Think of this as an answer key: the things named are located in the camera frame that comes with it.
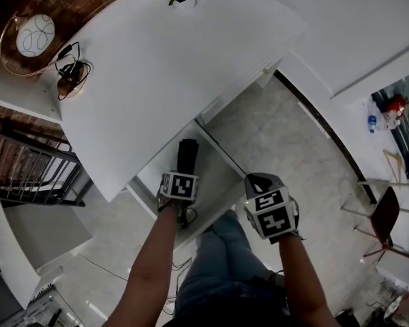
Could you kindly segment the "white open side cabinet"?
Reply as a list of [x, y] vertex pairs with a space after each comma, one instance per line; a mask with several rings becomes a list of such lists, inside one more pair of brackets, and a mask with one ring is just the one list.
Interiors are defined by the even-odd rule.
[[5, 208], [0, 201], [0, 274], [23, 309], [91, 239], [69, 206]]

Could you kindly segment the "red and white bag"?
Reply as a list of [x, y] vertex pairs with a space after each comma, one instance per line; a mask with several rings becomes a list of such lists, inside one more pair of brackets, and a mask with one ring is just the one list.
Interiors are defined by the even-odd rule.
[[386, 111], [382, 113], [384, 128], [386, 130], [392, 130], [401, 125], [401, 118], [404, 116], [405, 109], [406, 98], [399, 93], [394, 94]]

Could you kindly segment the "light wooden chair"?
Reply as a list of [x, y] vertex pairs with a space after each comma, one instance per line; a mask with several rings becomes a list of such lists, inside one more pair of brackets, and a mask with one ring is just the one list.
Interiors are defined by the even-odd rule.
[[386, 161], [393, 173], [393, 177], [396, 183], [402, 182], [402, 168], [403, 168], [403, 159], [400, 155], [396, 153], [389, 152], [387, 150], [382, 151]]

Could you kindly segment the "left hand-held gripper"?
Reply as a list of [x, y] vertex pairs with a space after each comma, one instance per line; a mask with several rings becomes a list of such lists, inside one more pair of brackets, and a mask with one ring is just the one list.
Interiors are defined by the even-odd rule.
[[181, 213], [195, 203], [199, 178], [192, 174], [166, 172], [162, 175], [156, 195], [156, 207], [160, 213], [166, 206], [173, 206]]

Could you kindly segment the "person's black top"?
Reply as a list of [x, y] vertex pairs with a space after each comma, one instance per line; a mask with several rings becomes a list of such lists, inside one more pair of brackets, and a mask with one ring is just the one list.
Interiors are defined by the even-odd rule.
[[234, 282], [164, 327], [296, 327], [290, 316], [286, 291], [270, 281], [254, 277], [249, 283]]

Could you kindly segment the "gold arc globe lamp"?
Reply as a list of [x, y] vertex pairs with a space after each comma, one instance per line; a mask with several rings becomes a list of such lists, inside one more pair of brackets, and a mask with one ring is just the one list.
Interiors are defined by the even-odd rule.
[[17, 51], [26, 58], [35, 58], [46, 52], [55, 38], [55, 23], [48, 15], [13, 14], [0, 35], [0, 63], [8, 73], [19, 78], [29, 78], [53, 69], [59, 77], [57, 80], [57, 99], [60, 102], [81, 92], [91, 73], [92, 66], [89, 62], [81, 59], [79, 42], [68, 44], [52, 62], [44, 67], [28, 74], [21, 74], [11, 70], [4, 60], [3, 41], [10, 27], [14, 27], [16, 32]]

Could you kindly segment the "person's right forearm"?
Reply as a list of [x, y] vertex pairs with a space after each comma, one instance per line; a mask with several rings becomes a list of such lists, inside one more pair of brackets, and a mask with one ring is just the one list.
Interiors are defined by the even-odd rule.
[[303, 327], [341, 327], [328, 307], [302, 240], [294, 234], [281, 236], [279, 254], [291, 316]]

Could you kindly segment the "clear water bottle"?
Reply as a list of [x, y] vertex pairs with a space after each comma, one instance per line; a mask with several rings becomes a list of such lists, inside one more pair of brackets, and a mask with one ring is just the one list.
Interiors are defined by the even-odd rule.
[[377, 128], [377, 109], [377, 105], [373, 99], [369, 99], [367, 102], [367, 126], [371, 134], [374, 134]]

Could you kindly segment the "person's blue jeans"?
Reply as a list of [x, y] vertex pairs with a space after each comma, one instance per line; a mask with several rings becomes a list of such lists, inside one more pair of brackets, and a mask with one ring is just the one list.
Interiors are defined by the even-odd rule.
[[232, 210], [209, 226], [196, 245], [196, 257], [177, 292], [174, 317], [234, 282], [249, 283], [254, 277], [271, 282], [272, 272], [253, 253]]

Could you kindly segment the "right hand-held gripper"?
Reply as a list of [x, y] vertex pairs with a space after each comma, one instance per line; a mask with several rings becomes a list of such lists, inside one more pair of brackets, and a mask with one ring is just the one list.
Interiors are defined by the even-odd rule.
[[280, 177], [249, 173], [244, 179], [244, 211], [258, 235], [271, 244], [285, 234], [299, 235], [299, 205]]

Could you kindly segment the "person's left forearm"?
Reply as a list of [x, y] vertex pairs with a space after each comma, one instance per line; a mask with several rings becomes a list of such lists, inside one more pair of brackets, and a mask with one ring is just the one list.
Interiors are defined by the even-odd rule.
[[139, 251], [119, 304], [102, 327], [155, 327], [170, 287], [178, 206], [167, 204]]

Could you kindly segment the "brown seat metal chair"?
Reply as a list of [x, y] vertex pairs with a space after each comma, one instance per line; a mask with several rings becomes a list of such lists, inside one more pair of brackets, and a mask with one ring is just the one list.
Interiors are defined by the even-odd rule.
[[374, 210], [370, 215], [352, 211], [343, 206], [341, 207], [342, 211], [369, 219], [372, 230], [374, 231], [373, 234], [359, 229], [358, 227], [355, 227], [354, 231], [360, 232], [372, 238], [376, 238], [381, 244], [381, 249], [370, 253], [365, 253], [363, 258], [368, 258], [370, 256], [377, 255], [378, 253], [383, 255], [386, 251], [390, 251], [409, 259], [409, 254], [394, 248], [391, 238], [391, 232], [393, 231], [393, 228], [398, 220], [399, 214], [409, 213], [409, 210], [400, 207], [394, 187], [409, 187], [409, 184], [392, 183], [389, 181], [376, 179], [358, 181], [357, 184], [361, 186], [373, 185], [376, 187], [386, 187], [384, 193], [380, 196], [380, 199], [374, 204]]

